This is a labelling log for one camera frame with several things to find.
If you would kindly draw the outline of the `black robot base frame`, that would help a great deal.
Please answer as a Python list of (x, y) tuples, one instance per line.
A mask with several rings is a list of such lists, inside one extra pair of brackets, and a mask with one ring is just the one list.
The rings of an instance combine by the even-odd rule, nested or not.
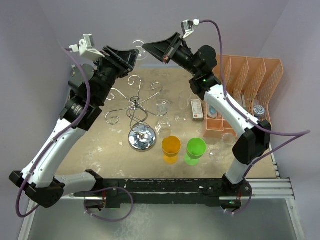
[(121, 179), (104, 178), (97, 181), (91, 193), (77, 192), (76, 197), (105, 197), (106, 208), (130, 204), (205, 205), (239, 209), (240, 197), (250, 197), (252, 188), (245, 180), (232, 186), (223, 178)]

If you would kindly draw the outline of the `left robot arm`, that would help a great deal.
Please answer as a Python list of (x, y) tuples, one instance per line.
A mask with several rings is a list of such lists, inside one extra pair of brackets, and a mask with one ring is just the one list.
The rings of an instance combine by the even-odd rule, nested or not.
[(93, 170), (67, 176), (58, 176), (56, 172), (75, 143), (101, 114), (101, 107), (115, 81), (133, 71), (138, 55), (137, 49), (120, 51), (105, 46), (98, 52), (93, 65), (76, 63), (68, 82), (70, 99), (52, 134), (23, 170), (13, 171), (9, 176), (11, 182), (19, 187), (20, 194), (25, 193), (44, 208), (52, 207), (69, 194), (101, 194), (102, 178)]

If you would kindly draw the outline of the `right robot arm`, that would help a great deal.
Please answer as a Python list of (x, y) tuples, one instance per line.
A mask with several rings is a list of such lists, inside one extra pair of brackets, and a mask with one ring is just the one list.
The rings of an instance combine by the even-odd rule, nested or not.
[(269, 148), (271, 124), (255, 118), (224, 91), (223, 84), (213, 73), (218, 62), (211, 46), (204, 45), (192, 53), (176, 32), (166, 40), (145, 43), (142, 48), (157, 60), (165, 64), (173, 61), (192, 74), (189, 81), (192, 92), (214, 107), (235, 131), (238, 141), (232, 149), (234, 160), (223, 176), (226, 181), (222, 183), (226, 195), (235, 195), (249, 165)]

